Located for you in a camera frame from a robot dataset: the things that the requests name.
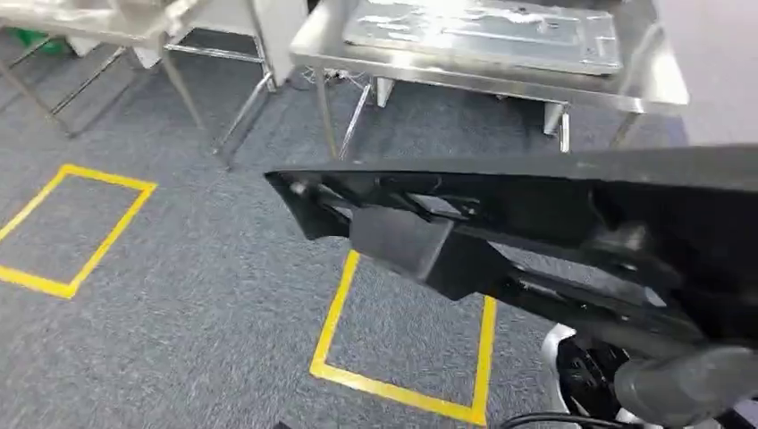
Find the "black mechanical arm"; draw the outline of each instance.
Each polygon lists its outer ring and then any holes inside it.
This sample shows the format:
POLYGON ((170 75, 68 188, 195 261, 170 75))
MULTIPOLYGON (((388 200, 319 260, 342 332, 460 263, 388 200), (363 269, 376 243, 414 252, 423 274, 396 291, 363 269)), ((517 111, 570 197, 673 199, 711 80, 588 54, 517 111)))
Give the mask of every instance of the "black mechanical arm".
POLYGON ((349 238, 450 299, 480 292, 622 349, 611 394, 645 422, 695 424, 758 393, 758 148, 332 163, 265 177, 311 240, 349 238), (601 269, 632 293, 538 272, 499 244, 601 269))

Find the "yellow tape square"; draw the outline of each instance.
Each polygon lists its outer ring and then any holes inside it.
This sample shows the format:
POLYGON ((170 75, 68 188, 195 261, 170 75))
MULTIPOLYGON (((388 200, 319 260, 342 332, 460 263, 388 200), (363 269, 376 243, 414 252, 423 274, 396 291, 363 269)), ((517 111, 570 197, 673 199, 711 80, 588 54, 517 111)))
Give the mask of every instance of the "yellow tape square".
POLYGON ((123 230, 131 222, 131 218, 139 211, 145 201, 153 193, 156 188, 156 184, 149 181, 139 181, 129 177, 123 177, 116 174, 109 174, 107 172, 99 172, 97 170, 90 170, 89 168, 79 167, 77 165, 65 164, 58 170, 58 174, 45 185, 44 188, 34 197, 31 201, 6 224, 2 230, 0 230, 0 241, 2 241, 13 229, 15 229, 24 219, 29 216, 32 210, 37 208, 40 203, 50 195, 50 192, 55 189, 66 176, 79 176, 86 179, 92 179, 95 181, 104 181, 113 185, 123 186, 126 188, 132 188, 139 190, 140 193, 129 209, 122 218, 116 223, 115 227, 108 233, 105 239, 100 243, 94 254, 89 258, 87 263, 82 266, 81 270, 74 276, 73 280, 69 283, 58 282, 55 280, 39 277, 35 274, 24 273, 7 266, 0 265, 0 280, 10 283, 16 283, 21 286, 27 287, 32 290, 39 290, 41 292, 55 295, 60 298, 70 299, 76 293, 80 284, 84 282, 84 279, 92 273, 97 263, 103 258, 105 252, 114 244, 116 239, 119 238, 123 230))
POLYGON ((494 328, 496 319, 495 300, 484 297, 484 310, 482 311, 482 330, 479 334, 479 354, 476 363, 476 379, 474 381, 474 398, 471 406, 461 405, 447 400, 440 400, 426 396, 417 391, 405 389, 393 384, 379 382, 367 378, 361 374, 355 374, 344 369, 330 366, 326 363, 326 356, 332 345, 334 331, 340 314, 348 297, 348 291, 353 281, 353 274, 358 267, 360 254, 351 250, 345 260, 345 266, 340 279, 340 286, 334 301, 329 307, 329 313, 324 322, 324 329, 316 345, 313 361, 310 365, 310 373, 313 376, 348 386, 358 391, 365 391, 381 396, 388 400, 395 400, 411 407, 421 408, 426 411, 456 418, 474 425, 486 425, 487 394, 490 383, 491 356, 493 353, 494 328))

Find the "black plastic part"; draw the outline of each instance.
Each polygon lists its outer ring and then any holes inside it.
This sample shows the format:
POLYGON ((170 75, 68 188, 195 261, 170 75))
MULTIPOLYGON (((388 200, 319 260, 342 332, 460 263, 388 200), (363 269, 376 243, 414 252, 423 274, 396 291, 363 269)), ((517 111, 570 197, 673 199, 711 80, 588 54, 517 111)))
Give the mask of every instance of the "black plastic part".
POLYGON ((427 222, 390 208, 355 210, 350 242, 362 255, 454 300, 504 282, 510 271, 500 252, 453 232, 452 221, 427 222))
POLYGON ((613 390, 613 376, 627 361, 623 349, 608 343, 582 341, 577 336, 562 340, 555 364, 561 396, 571 414, 615 419, 621 405, 613 390))

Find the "gray carpet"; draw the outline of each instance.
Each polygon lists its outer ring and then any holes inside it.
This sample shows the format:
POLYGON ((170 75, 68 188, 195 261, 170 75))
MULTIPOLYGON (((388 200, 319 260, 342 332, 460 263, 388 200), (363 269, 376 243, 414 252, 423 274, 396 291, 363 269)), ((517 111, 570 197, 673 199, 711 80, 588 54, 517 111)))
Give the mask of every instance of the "gray carpet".
MULTIPOLYGON (((2 39, 4 57, 17 50, 2 39)), ((106 54, 81 61, 42 57, 23 74, 52 101, 106 54)), ((175 57, 218 133, 259 71, 175 57)), ((265 428, 279 420, 294 428, 465 425, 308 373, 348 244, 305 241, 261 175, 278 164, 327 159, 315 94, 283 88, 269 97, 237 154, 237 169, 227 173, 160 71, 145 73, 109 103, 130 78, 119 63, 67 109, 74 128, 85 128, 75 139, 62 138, 0 82, 3 224, 61 164, 158 183, 72 300, 0 284, 0 427, 265 428)), ((344 128, 357 89, 343 84, 330 94, 344 128)), ((401 84, 386 109, 366 112, 354 156, 558 151, 539 132, 540 114, 526 102, 401 84)), ((604 148, 619 121, 613 112, 577 107, 575 148, 604 148)), ((683 136, 678 120, 660 118, 636 135, 647 146, 682 145, 683 136)), ((67 179, 0 243, 0 265, 70 276, 129 201, 125 189, 67 179)), ((520 255, 529 265, 598 280, 581 267, 520 255)), ((445 301, 362 261, 328 362, 468 404, 481 302, 445 301)), ((536 352, 550 327, 498 306, 490 422, 546 407, 536 352)))

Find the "stainless steel table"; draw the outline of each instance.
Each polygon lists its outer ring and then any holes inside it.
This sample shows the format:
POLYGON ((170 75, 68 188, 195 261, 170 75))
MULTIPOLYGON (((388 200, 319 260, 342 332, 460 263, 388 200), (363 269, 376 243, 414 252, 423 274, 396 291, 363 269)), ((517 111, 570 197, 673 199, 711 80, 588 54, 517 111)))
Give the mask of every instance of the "stainless steel table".
POLYGON ((375 80, 366 85, 342 146, 337 147, 324 68, 365 72, 372 77, 461 88, 546 102, 545 131, 561 128, 561 150, 569 150, 569 107, 607 107, 627 113, 611 142, 620 146, 642 114, 677 114, 689 101, 673 50, 653 0, 533 0, 531 3, 606 10, 613 14, 624 69, 613 76, 587 76, 497 63, 455 61, 395 49, 353 46, 342 40, 358 0, 322 0, 291 45, 295 63, 316 69, 324 133, 334 157, 346 155, 375 80))
POLYGON ((33 7, 2 7, 0 0, 0 26, 13 26, 25 29, 37 29, 56 36, 78 36, 92 38, 100 42, 115 44, 119 48, 98 69, 88 77, 76 90, 66 96, 54 107, 49 107, 37 96, 31 87, 25 84, 21 77, 16 76, 12 67, 27 60, 38 51, 50 38, 45 38, 24 52, 21 57, 10 64, 0 61, 0 75, 8 79, 20 92, 31 99, 40 111, 55 122, 67 135, 72 133, 68 126, 57 117, 79 93, 89 86, 107 68, 124 54, 128 54, 126 47, 145 47, 155 50, 160 54, 161 63, 166 70, 171 83, 176 87, 182 101, 187 106, 189 113, 197 126, 203 130, 205 125, 195 106, 190 94, 190 89, 184 83, 179 70, 173 64, 169 51, 182 51, 194 55, 228 58, 250 63, 259 63, 263 68, 263 78, 255 85, 248 98, 235 114, 233 121, 227 127, 221 138, 213 142, 214 151, 221 156, 228 168, 232 167, 234 152, 241 145, 241 140, 230 151, 224 153, 223 148, 247 116, 251 107, 255 104, 264 88, 269 92, 275 92, 274 75, 267 59, 265 41, 263 40, 257 9, 253 0, 242 2, 246 6, 246 12, 250 18, 251 26, 255 32, 253 42, 256 55, 238 53, 222 49, 203 48, 196 46, 183 46, 169 42, 169 34, 183 32, 189 23, 196 17, 203 6, 212 0, 110 0, 101 2, 106 6, 111 4, 113 13, 108 9, 101 9, 104 15, 95 13, 76 13, 73 10, 71 18, 66 19, 62 15, 56 15, 55 10, 50 13, 41 13, 33 7))

